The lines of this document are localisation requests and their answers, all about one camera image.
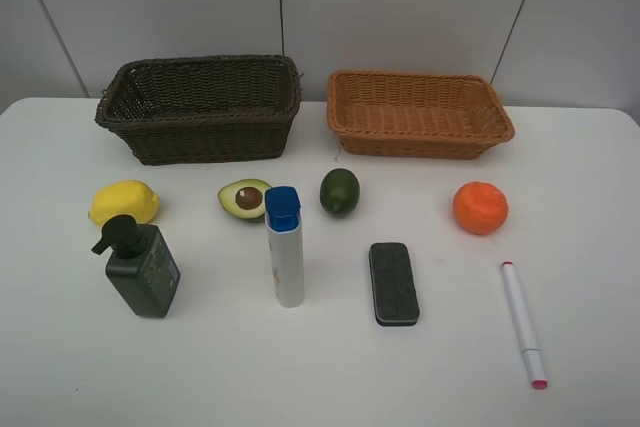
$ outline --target white wall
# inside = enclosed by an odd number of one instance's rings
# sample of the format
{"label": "white wall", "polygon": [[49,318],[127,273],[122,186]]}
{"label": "white wall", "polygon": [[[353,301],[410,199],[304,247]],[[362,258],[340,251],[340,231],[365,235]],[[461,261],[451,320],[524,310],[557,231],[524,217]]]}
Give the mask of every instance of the white wall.
{"label": "white wall", "polygon": [[38,0],[0,0],[0,113],[34,96],[81,97]]}
{"label": "white wall", "polygon": [[283,0],[285,51],[303,98],[340,68],[491,78],[521,0]]}
{"label": "white wall", "polygon": [[504,103],[640,120],[640,0],[526,0],[494,86]]}
{"label": "white wall", "polygon": [[126,62],[281,53],[279,0],[44,0],[92,96]]}

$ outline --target marker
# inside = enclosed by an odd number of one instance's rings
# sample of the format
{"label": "marker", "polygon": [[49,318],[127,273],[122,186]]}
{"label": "marker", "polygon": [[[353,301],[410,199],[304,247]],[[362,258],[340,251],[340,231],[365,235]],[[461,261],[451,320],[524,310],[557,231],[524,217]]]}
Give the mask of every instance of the marker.
{"label": "marker", "polygon": [[544,390],[547,388],[548,382],[542,367],[542,353],[533,332],[531,317],[516,275],[516,267],[512,262],[503,262],[500,270],[504,280],[504,289],[507,292],[513,327],[516,330],[520,353],[529,375],[531,387],[535,390]]}

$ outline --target avocado skin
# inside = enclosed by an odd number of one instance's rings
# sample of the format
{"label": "avocado skin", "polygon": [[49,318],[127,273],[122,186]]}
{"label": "avocado skin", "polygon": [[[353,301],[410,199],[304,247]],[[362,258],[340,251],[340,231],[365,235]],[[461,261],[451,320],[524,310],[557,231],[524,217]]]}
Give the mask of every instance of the avocado skin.
{"label": "avocado skin", "polygon": [[360,182],[347,169],[334,169],[322,180],[320,204],[333,217],[344,217],[351,213],[360,199]]}

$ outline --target basket rim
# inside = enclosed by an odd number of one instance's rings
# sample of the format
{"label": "basket rim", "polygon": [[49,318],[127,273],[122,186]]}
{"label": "basket rim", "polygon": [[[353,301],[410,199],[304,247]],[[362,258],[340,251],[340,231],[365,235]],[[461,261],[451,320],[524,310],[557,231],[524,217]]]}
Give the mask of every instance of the basket rim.
{"label": "basket rim", "polygon": [[[478,82],[487,89],[487,92],[491,98],[491,102],[496,109],[496,112],[507,126],[505,132],[497,134],[457,134],[453,132],[429,132],[419,133],[410,131],[398,131],[398,130],[355,130],[345,127],[338,121],[336,116],[336,82],[339,77],[345,75],[355,75],[363,77],[419,77],[419,78],[435,78],[435,79],[457,79],[467,80],[471,82]],[[417,140],[417,141],[429,141],[434,140],[438,142],[456,142],[456,143],[470,143],[470,144],[488,144],[496,145],[504,142],[508,142],[513,139],[515,135],[515,129],[511,119],[504,110],[504,107],[498,100],[498,96],[485,79],[478,75],[472,74],[422,74],[415,72],[398,72],[398,71],[385,71],[385,70],[337,70],[329,76],[328,83],[328,96],[327,96],[327,121],[329,128],[339,135],[354,140]]]}
{"label": "basket rim", "polygon": [[[285,65],[293,85],[293,98],[291,103],[284,110],[278,112],[225,112],[225,113],[206,113],[201,115],[193,115],[189,117],[162,117],[150,119],[120,119],[111,117],[107,114],[109,106],[118,92],[118,89],[124,82],[125,76],[136,67],[148,64],[193,64],[193,63],[210,63],[215,62],[244,62],[244,61],[260,61],[273,62]],[[301,88],[300,76],[293,59],[284,55],[261,55],[261,54],[243,54],[243,55],[209,55],[202,57],[175,57],[175,58],[158,58],[143,59],[128,62],[118,69],[109,86],[103,91],[102,98],[98,102],[95,121],[101,127],[110,130],[134,130],[149,128],[164,128],[167,126],[175,126],[176,124],[185,124],[188,126],[197,125],[218,125],[218,124],[242,124],[242,123],[287,123],[291,122],[300,109]]]}

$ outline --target orange wicker basket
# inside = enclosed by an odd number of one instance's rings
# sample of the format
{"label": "orange wicker basket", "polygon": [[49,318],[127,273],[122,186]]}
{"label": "orange wicker basket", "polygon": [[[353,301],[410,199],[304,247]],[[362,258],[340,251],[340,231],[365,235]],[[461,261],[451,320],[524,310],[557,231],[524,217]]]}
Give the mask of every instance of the orange wicker basket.
{"label": "orange wicker basket", "polygon": [[329,127],[361,155],[475,159],[515,134],[475,75],[341,70],[329,77]]}

